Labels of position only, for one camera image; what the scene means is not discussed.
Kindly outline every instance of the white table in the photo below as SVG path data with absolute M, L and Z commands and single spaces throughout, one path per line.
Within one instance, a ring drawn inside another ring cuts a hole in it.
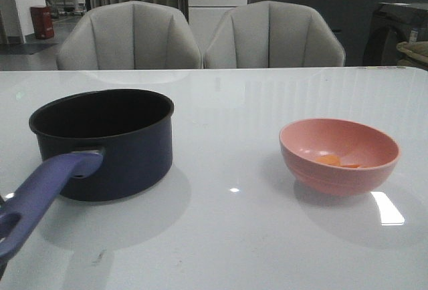
M 0 289 L 428 289 L 428 74 L 413 68 L 0 73 L 0 184 L 39 164 L 27 122 L 69 94 L 169 96 L 174 163 L 151 189 L 105 203 L 59 196 Z M 283 163 L 297 119 L 374 126 L 402 156 L 377 193 L 326 196 Z

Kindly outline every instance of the bowl on counter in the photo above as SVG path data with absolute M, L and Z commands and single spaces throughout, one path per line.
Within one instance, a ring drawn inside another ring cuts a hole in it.
M 332 118 L 298 120 L 280 131 L 290 172 L 303 184 L 349 196 L 372 191 L 391 174 L 399 145 L 370 126 Z

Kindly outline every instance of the pot handle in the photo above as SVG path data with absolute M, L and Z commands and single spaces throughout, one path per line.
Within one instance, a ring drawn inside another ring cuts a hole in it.
M 0 265 L 16 255 L 68 180 L 93 174 L 102 159 L 98 150 L 72 152 L 49 158 L 35 169 L 0 208 Z

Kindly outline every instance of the navy blue saucepan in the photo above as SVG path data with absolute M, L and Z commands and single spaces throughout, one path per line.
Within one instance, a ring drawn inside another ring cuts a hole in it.
M 0 265 L 20 250 L 54 198 L 124 198 L 158 182 L 173 161 L 173 102 L 146 90 L 68 96 L 35 111 L 29 126 L 43 163 L 0 208 Z

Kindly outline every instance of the chair backrest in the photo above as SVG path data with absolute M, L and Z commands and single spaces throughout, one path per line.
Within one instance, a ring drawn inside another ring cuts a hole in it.
M 204 55 L 206 68 L 343 66 L 345 52 L 315 9 L 262 1 L 222 17 Z
M 58 69 L 201 68 L 184 15 L 173 7 L 129 1 L 87 12 L 61 46 Z

